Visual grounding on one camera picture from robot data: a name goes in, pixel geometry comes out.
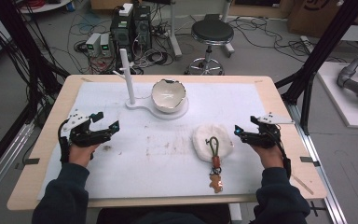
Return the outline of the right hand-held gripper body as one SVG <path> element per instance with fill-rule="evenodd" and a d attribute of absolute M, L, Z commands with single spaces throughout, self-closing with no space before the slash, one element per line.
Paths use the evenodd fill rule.
<path fill-rule="evenodd" d="M 281 142 L 280 124 L 295 123 L 292 119 L 274 115 L 272 113 L 258 117 L 258 120 L 261 122 L 259 125 L 256 125 L 258 133 L 245 132 L 245 136 L 241 141 L 262 148 L 270 148 Z"/>

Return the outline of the green loop keychain with bear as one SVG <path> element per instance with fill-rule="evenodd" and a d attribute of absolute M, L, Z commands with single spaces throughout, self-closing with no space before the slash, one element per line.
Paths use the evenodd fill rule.
<path fill-rule="evenodd" d="M 209 145 L 210 150 L 212 152 L 212 169 L 210 172 L 210 184 L 209 187 L 213 189 L 215 193 L 219 193 L 223 190 L 223 183 L 221 179 L 221 161 L 218 155 L 219 152 L 219 141 L 215 136 L 212 136 L 209 140 L 206 141 L 206 143 Z"/>

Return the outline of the person's left hand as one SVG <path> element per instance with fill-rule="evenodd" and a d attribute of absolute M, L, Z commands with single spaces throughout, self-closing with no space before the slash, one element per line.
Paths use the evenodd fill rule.
<path fill-rule="evenodd" d="M 68 161 L 82 167 L 87 167 L 91 159 L 91 154 L 97 149 L 97 147 L 98 145 L 93 145 L 90 147 L 79 147 L 75 144 L 72 144 L 69 148 Z"/>

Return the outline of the person's right hand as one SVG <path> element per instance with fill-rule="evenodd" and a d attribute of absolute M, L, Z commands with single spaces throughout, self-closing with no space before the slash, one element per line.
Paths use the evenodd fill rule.
<path fill-rule="evenodd" d="M 259 156 L 261 164 L 265 169 L 277 167 L 283 168 L 282 153 L 277 146 L 270 148 L 251 146 L 251 148 Z"/>

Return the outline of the white table mat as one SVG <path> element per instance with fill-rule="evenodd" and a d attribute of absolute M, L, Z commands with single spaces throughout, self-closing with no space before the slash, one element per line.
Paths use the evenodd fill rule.
<path fill-rule="evenodd" d="M 81 85 L 73 109 L 86 115 L 103 112 L 92 130 L 118 122 L 120 130 L 100 145 L 89 164 L 86 189 L 92 199 L 212 196 L 210 161 L 193 147 L 201 125 L 222 125 L 229 134 L 220 143 L 224 195 L 253 194 L 260 186 L 262 166 L 257 155 L 234 134 L 235 126 L 256 132 L 252 116 L 266 111 L 253 84 L 188 83 L 188 110 L 179 119 L 163 120 L 145 109 L 129 109 L 123 83 Z"/>

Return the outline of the white branched stand with base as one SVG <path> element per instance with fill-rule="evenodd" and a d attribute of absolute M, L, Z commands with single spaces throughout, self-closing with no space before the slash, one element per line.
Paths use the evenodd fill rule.
<path fill-rule="evenodd" d="M 154 107 L 154 104 L 153 104 L 152 98 L 151 98 L 151 92 L 152 92 L 153 87 L 151 88 L 149 96 L 141 97 L 141 98 L 136 97 L 134 94 L 134 88 L 133 88 L 133 84 L 132 84 L 132 76 L 131 76 L 131 70 L 130 70 L 130 63 L 129 63 L 129 59 L 127 56 L 127 51 L 125 49 L 120 49 L 119 52 L 120 52 L 120 57 L 121 57 L 121 67 L 119 68 L 119 70 L 122 71 L 123 74 L 121 75 L 119 72 L 116 72 L 116 75 L 122 77 L 126 82 L 127 91 L 128 91 L 128 95 L 129 95 L 129 99 L 126 101 L 126 107 L 128 109 L 131 109 L 131 110 L 144 109 L 144 110 L 148 111 L 154 117 L 156 117 L 158 119 L 163 119 L 163 120 L 179 119 L 186 114 L 186 112 L 189 109 L 189 101 L 188 101 L 187 95 L 186 95 L 186 100 L 185 100 L 183 107 L 179 111 L 170 113 L 170 114 L 163 113 Z"/>

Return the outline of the white eggshell-shaped bowl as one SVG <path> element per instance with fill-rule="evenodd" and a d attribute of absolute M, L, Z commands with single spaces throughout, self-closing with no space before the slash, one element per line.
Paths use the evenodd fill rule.
<path fill-rule="evenodd" d="M 163 113 L 179 111 L 186 100 L 186 88 L 178 80 L 163 78 L 156 82 L 151 92 L 154 107 Z"/>

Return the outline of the grey bench power supply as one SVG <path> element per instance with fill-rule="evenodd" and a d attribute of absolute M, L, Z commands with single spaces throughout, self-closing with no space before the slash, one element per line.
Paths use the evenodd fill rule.
<path fill-rule="evenodd" d="M 97 57 L 101 53 L 101 35 L 99 33 L 92 34 L 86 41 L 86 47 L 90 57 Z"/>
<path fill-rule="evenodd" d="M 108 33 L 101 34 L 100 46 L 101 46 L 102 55 L 104 57 L 112 56 L 110 35 Z"/>

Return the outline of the white floor board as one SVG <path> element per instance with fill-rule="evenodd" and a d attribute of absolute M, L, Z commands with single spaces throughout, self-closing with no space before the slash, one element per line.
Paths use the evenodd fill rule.
<path fill-rule="evenodd" d="M 318 78 L 346 126 L 358 128 L 358 97 L 337 84 L 338 74 L 345 66 L 346 63 L 325 62 L 318 71 Z"/>

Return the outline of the black computer tower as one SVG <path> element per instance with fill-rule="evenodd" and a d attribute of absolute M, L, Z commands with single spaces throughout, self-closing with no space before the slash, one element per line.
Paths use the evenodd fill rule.
<path fill-rule="evenodd" d="M 129 16 L 120 16 L 119 9 L 114 11 L 112 23 L 110 26 L 111 36 L 115 49 L 117 60 L 120 62 L 120 49 L 127 51 L 130 61 L 133 60 L 132 43 L 134 40 L 132 13 Z"/>
<path fill-rule="evenodd" d="M 151 48 L 151 10 L 150 6 L 138 6 L 134 11 L 134 24 L 139 49 Z"/>

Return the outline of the black round stool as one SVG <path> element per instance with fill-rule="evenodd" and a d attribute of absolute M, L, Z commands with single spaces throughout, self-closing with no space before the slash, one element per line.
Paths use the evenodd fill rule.
<path fill-rule="evenodd" d="M 191 35 L 200 43 L 206 44 L 203 57 L 195 59 L 185 70 L 185 75 L 223 76 L 223 65 L 212 58 L 212 46 L 224 46 L 228 31 L 219 19 L 197 21 L 192 25 Z"/>

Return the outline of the person's dark lap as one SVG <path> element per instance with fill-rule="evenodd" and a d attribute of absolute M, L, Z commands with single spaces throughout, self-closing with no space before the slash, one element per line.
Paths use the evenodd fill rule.
<path fill-rule="evenodd" d="M 97 224 L 231 224 L 227 204 L 104 208 Z"/>

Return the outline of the white box on tower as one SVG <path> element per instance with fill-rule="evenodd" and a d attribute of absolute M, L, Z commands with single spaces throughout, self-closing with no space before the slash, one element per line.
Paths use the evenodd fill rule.
<path fill-rule="evenodd" d="M 133 4 L 125 3 L 121 10 L 118 12 L 120 16 L 129 17 L 133 10 Z"/>

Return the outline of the cardboard box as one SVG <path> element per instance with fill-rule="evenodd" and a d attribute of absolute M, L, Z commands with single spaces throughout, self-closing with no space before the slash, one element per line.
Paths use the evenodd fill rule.
<path fill-rule="evenodd" d="M 321 37 L 346 0 L 293 0 L 287 19 L 289 33 Z"/>

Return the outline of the black metal frame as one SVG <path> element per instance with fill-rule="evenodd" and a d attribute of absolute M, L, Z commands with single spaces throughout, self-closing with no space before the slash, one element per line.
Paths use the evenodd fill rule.
<path fill-rule="evenodd" d="M 319 42 L 300 69 L 291 76 L 275 83 L 277 89 L 290 84 L 288 90 L 282 94 L 282 99 L 289 105 L 295 105 L 298 97 L 303 93 L 299 124 L 306 135 L 310 134 L 308 124 L 313 80 L 325 59 L 330 55 L 357 17 L 358 0 L 344 0 L 343 5 L 335 17 L 328 23 Z"/>
<path fill-rule="evenodd" d="M 59 93 L 62 84 L 57 76 L 67 79 L 70 74 L 54 61 L 46 59 L 36 45 L 34 38 L 24 24 L 20 10 L 14 0 L 0 0 L 0 22 L 8 31 L 12 41 L 0 35 L 0 46 L 26 83 L 28 104 L 0 141 L 0 159 L 7 151 L 8 144 L 20 127 L 29 123 L 36 115 L 37 104 L 43 96 Z"/>

